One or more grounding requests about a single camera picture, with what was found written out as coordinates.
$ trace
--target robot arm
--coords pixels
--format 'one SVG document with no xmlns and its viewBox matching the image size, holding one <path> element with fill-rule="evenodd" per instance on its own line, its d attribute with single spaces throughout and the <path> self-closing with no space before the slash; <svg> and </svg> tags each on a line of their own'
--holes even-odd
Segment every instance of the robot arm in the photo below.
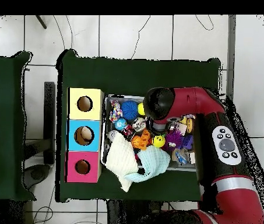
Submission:
<svg viewBox="0 0 264 224">
<path fill-rule="evenodd" d="M 195 211 L 205 224 L 264 224 L 264 213 L 237 137 L 224 107 L 201 87 L 154 88 L 143 101 L 148 128 L 159 134 L 182 115 L 200 114 L 203 157 L 201 185 L 216 189 L 221 214 Z"/>
</svg>

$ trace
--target blue cube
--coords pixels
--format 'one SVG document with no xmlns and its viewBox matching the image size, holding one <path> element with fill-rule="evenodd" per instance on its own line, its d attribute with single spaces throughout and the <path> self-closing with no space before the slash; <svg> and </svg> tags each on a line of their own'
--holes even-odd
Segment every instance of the blue cube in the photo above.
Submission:
<svg viewBox="0 0 264 224">
<path fill-rule="evenodd" d="M 69 151 L 98 151 L 100 144 L 100 123 L 100 121 L 92 120 L 69 120 Z M 81 145 L 75 140 L 75 132 L 80 127 L 87 127 L 91 130 L 92 137 L 86 145 Z"/>
</svg>

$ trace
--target light blue towel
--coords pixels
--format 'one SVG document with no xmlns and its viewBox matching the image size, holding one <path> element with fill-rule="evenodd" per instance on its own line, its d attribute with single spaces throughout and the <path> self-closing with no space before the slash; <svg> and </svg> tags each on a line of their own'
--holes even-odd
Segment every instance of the light blue towel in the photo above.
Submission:
<svg viewBox="0 0 264 224">
<path fill-rule="evenodd" d="M 143 175 L 139 173 L 130 173 L 124 177 L 136 183 L 164 173 L 171 159 L 169 154 L 153 145 L 148 146 L 144 151 L 140 151 L 138 157 L 141 160 L 145 173 Z"/>
</svg>

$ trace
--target shape sorter box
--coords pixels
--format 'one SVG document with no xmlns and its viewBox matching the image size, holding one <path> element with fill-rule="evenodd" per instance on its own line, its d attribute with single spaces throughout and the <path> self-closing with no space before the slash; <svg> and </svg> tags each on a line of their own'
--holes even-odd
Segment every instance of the shape sorter box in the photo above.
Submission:
<svg viewBox="0 0 264 224">
<path fill-rule="evenodd" d="M 81 174 L 77 171 L 77 163 L 81 160 L 89 166 L 86 174 Z M 68 175 L 66 182 L 96 183 L 100 174 L 101 164 L 99 152 L 68 152 Z"/>
<path fill-rule="evenodd" d="M 88 145 L 78 144 L 75 140 L 75 132 L 80 127 L 87 127 L 91 131 L 91 141 Z M 91 120 L 69 120 L 69 151 L 92 151 L 100 150 L 101 122 Z"/>
<path fill-rule="evenodd" d="M 100 120 L 104 93 L 100 89 L 68 88 L 68 110 L 71 120 Z"/>
</svg>

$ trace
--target dark green table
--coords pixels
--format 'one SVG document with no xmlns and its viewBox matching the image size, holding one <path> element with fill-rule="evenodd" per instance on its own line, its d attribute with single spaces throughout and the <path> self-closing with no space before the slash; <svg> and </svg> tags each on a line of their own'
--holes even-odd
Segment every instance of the dark green table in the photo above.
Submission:
<svg viewBox="0 0 264 224">
<path fill-rule="evenodd" d="M 65 183 L 66 89 L 93 88 L 101 89 L 105 95 L 132 96 L 144 96 L 158 86 L 203 86 L 217 90 L 218 59 L 198 62 L 79 58 L 74 50 L 65 50 L 58 58 L 57 68 L 57 199 L 200 200 L 196 173 L 189 171 L 166 171 L 148 181 L 133 183 L 126 193 L 105 167 L 98 183 Z"/>
<path fill-rule="evenodd" d="M 21 178 L 25 134 L 22 75 L 30 56 L 19 52 L 0 57 L 0 199 L 34 200 Z"/>
</svg>

